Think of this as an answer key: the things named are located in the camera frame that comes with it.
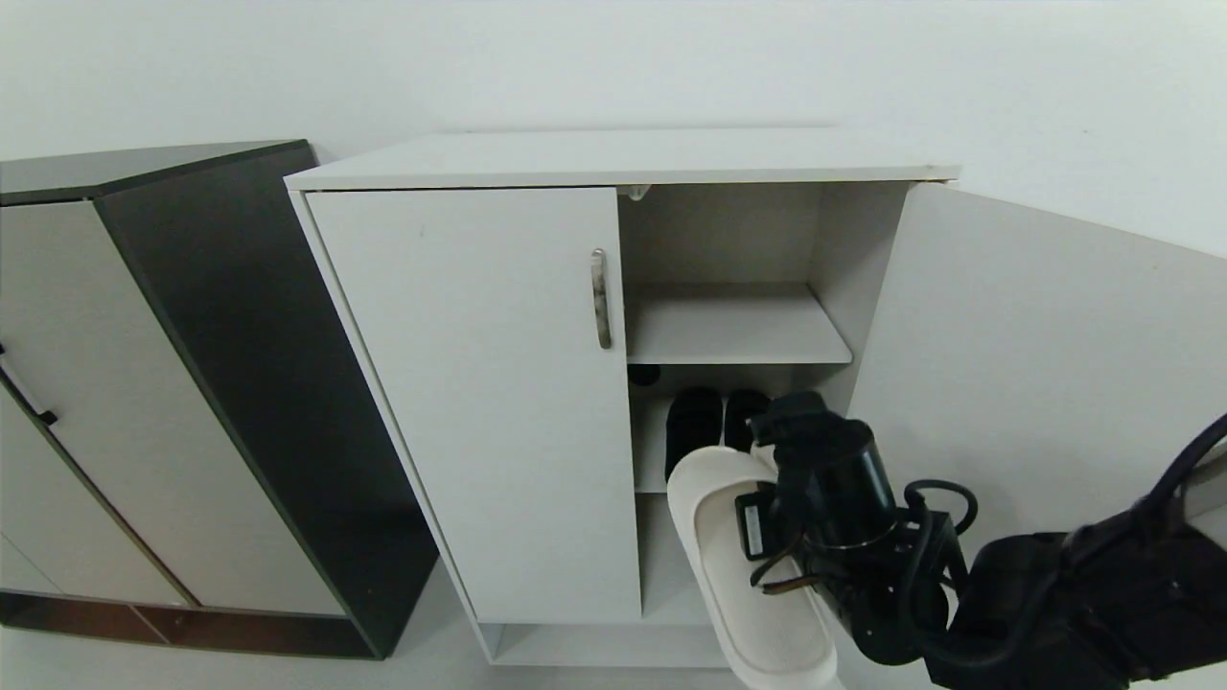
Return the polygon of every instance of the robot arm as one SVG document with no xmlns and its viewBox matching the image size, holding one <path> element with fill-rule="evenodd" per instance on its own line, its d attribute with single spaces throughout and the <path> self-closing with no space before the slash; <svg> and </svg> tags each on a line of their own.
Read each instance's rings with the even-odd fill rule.
<svg viewBox="0 0 1227 690">
<path fill-rule="evenodd" d="M 751 426 L 775 447 L 779 481 L 739 505 L 771 506 L 768 540 L 788 545 L 775 560 L 805 573 L 764 593 L 812 586 L 877 663 L 923 658 L 953 690 L 1117 690 L 1227 661 L 1227 448 L 1215 447 L 1227 415 L 1129 511 L 999 539 L 969 571 L 957 540 L 975 518 L 966 489 L 913 483 L 896 506 L 870 428 L 814 393 L 773 401 Z M 957 524 L 926 507 L 934 489 L 967 498 Z M 942 587 L 958 602 L 948 627 Z"/>
</svg>

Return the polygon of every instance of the white slipper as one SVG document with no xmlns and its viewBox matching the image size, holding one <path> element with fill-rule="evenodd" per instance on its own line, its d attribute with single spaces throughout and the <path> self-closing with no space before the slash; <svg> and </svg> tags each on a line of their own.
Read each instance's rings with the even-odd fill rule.
<svg viewBox="0 0 1227 690">
<path fill-rule="evenodd" d="M 751 690 L 837 690 L 836 648 L 810 588 L 768 597 L 750 586 L 756 564 L 741 552 L 734 498 L 774 483 L 764 462 L 731 448 L 690 453 L 669 479 L 669 511 L 694 570 L 720 649 Z M 766 581 L 800 576 L 782 560 Z"/>
</svg>

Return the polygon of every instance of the cabinet door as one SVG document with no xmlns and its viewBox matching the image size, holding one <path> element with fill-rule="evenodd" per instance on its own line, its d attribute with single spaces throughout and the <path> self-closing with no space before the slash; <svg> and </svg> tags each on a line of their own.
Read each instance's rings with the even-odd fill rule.
<svg viewBox="0 0 1227 690">
<path fill-rule="evenodd" d="M 1071 529 L 1126 508 L 1227 410 L 1225 306 L 1225 259 L 920 184 L 850 411 L 897 491 L 979 494 L 969 552 Z"/>
<path fill-rule="evenodd" d="M 91 204 L 4 209 L 0 343 L 59 415 L 55 437 L 202 604 L 342 613 Z"/>
<path fill-rule="evenodd" d="M 477 618 L 638 620 L 615 190 L 308 199 Z"/>
<path fill-rule="evenodd" d="M 43 433 L 0 390 L 0 587 L 25 589 L 29 568 L 75 597 L 182 605 L 152 562 L 60 459 Z"/>
</svg>

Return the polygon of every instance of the cabinet top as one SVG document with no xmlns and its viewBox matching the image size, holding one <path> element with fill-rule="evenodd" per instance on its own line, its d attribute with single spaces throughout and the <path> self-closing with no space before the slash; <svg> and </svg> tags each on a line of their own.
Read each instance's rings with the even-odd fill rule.
<svg viewBox="0 0 1227 690">
<path fill-rule="evenodd" d="M 212 166 L 306 146 L 302 139 L 240 141 L 0 161 L 0 205 L 96 199 Z"/>
<path fill-rule="evenodd" d="M 434 134 L 286 178 L 293 190 L 941 180 L 960 166 L 845 128 Z"/>
</svg>

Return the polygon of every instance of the black shoe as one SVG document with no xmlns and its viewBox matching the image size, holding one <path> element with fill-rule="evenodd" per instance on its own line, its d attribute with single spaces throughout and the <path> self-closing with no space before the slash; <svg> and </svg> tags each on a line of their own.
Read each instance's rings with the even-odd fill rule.
<svg viewBox="0 0 1227 690">
<path fill-rule="evenodd" d="M 720 444 L 724 401 L 710 388 L 687 388 L 669 406 L 665 420 L 665 481 L 687 453 Z"/>
<path fill-rule="evenodd" d="M 724 410 L 724 444 L 748 453 L 755 443 L 750 431 L 750 417 L 767 411 L 771 398 L 757 390 L 734 390 Z"/>
</svg>

